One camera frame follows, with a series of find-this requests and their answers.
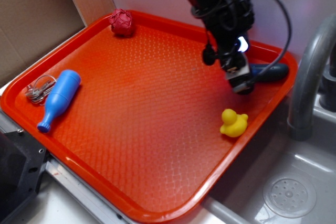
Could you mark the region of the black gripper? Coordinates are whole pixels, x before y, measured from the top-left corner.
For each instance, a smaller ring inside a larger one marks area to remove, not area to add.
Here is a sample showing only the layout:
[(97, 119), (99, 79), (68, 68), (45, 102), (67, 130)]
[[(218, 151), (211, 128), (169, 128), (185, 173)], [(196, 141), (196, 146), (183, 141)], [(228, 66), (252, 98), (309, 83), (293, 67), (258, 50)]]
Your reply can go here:
[(212, 66), (219, 62), (233, 92), (240, 95), (250, 94), (254, 90), (254, 84), (250, 83), (250, 80), (259, 75), (269, 64), (249, 64), (245, 55), (248, 43), (243, 36), (225, 41), (222, 46), (210, 36), (208, 31), (206, 38), (207, 43), (202, 52), (203, 63)]

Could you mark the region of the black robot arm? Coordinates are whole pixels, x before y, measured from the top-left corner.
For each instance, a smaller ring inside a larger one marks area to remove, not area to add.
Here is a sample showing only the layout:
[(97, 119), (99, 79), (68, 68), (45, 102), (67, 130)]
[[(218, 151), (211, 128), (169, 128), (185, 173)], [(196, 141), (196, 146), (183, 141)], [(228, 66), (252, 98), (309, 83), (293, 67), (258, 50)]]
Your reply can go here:
[(239, 37), (246, 35), (255, 21), (250, 0), (188, 0), (192, 15), (200, 19), (208, 38), (214, 38), (203, 50), (203, 62), (212, 66), (219, 61), (235, 93), (250, 94), (255, 81), (245, 55), (239, 51)]

